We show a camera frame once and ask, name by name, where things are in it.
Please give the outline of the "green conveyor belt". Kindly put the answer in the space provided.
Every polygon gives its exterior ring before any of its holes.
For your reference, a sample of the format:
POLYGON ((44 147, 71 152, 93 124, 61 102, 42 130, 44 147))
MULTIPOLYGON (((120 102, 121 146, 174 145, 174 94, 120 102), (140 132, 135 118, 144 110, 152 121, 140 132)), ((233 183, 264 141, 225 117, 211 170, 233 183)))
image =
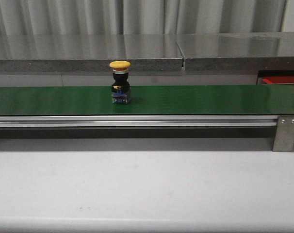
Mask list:
POLYGON ((133 86, 114 104, 108 86, 0 87, 0 116, 294 115, 294 85, 133 86))

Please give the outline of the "red plastic tray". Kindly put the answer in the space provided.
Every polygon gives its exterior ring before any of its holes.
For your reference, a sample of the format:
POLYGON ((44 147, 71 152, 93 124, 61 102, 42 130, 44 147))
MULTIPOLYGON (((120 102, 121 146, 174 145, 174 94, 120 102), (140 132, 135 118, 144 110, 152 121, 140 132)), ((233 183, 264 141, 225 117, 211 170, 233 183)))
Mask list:
POLYGON ((259 87, 262 90, 272 91, 294 91, 294 76, 268 76, 262 78, 263 84, 259 87))

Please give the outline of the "grey stone shelf right slab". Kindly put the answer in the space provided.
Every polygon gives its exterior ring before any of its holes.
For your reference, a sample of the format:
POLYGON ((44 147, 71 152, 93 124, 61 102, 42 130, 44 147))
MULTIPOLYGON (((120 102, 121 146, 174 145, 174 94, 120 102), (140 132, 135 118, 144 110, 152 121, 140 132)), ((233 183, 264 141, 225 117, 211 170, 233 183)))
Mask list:
POLYGON ((294 32, 179 34, 186 71, 294 70, 294 32))

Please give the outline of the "grey stone shelf slab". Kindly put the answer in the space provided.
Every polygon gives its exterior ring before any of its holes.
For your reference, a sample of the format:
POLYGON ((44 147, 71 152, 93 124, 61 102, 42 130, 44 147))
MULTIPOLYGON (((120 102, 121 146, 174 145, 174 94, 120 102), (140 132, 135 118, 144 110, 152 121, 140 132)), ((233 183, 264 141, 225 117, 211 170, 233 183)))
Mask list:
POLYGON ((186 71, 294 70, 294 32, 179 34, 186 71))
POLYGON ((131 71, 180 71, 172 35, 0 35, 0 72, 105 72, 125 60, 131 71))

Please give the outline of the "grey stone shelf left slab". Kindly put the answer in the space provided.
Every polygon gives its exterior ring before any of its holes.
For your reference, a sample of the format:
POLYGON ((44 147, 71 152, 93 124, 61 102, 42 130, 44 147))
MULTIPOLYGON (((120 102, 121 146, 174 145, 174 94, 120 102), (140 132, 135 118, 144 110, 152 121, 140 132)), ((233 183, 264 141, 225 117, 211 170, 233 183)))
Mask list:
POLYGON ((0 35, 0 72, 105 72, 125 60, 131 71, 180 71, 172 35, 0 35))

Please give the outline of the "white pleated curtain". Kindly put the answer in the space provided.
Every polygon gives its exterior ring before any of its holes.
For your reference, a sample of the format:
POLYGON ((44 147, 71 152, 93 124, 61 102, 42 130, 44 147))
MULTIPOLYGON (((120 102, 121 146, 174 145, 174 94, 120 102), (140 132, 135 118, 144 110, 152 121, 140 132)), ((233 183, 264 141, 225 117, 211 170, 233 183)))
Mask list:
POLYGON ((284 0, 0 0, 0 35, 279 32, 284 0))

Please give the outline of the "steel conveyor support bracket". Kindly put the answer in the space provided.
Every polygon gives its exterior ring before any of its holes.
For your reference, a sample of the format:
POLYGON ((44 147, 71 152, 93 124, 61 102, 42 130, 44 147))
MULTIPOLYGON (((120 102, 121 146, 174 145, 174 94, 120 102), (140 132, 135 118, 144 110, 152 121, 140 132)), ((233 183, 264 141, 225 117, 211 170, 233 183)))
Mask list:
POLYGON ((290 152, 294 146, 294 115, 278 118, 273 152, 290 152))

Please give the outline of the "aluminium conveyor side rail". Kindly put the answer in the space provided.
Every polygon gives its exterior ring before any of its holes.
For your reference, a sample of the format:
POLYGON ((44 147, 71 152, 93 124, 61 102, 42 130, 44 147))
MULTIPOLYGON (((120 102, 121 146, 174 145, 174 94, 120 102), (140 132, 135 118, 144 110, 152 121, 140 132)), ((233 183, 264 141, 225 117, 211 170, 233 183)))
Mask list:
POLYGON ((275 126, 277 115, 0 116, 0 127, 275 126))

